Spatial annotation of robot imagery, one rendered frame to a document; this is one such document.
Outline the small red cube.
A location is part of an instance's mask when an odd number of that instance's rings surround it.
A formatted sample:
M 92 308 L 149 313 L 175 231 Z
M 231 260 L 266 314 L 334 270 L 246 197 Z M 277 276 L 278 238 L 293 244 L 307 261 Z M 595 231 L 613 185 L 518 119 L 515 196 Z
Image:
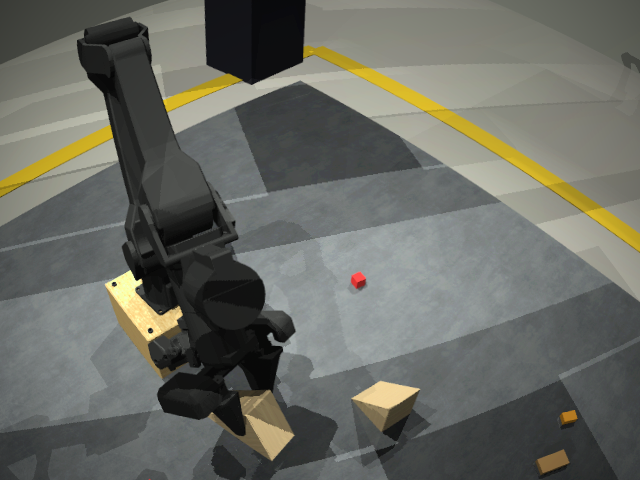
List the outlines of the small red cube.
M 351 283 L 354 285 L 356 289 L 358 289 L 365 286 L 366 278 L 361 272 L 359 272 L 357 274 L 352 275 Z

